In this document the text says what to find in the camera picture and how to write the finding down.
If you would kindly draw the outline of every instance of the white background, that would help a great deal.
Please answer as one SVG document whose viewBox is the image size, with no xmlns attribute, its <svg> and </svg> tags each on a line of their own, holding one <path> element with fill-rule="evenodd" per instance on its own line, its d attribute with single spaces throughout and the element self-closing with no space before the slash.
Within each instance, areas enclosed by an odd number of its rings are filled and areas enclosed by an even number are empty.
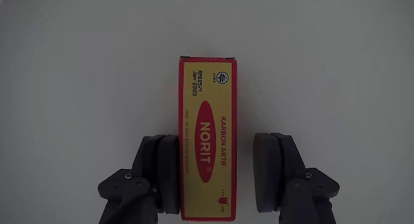
<svg viewBox="0 0 414 224">
<path fill-rule="evenodd" d="M 5 0 L 0 223 L 97 223 L 98 183 L 178 132 L 180 55 L 238 60 L 238 223 L 277 223 L 252 167 L 271 131 L 340 183 L 338 223 L 411 223 L 413 3 Z"/>
</svg>

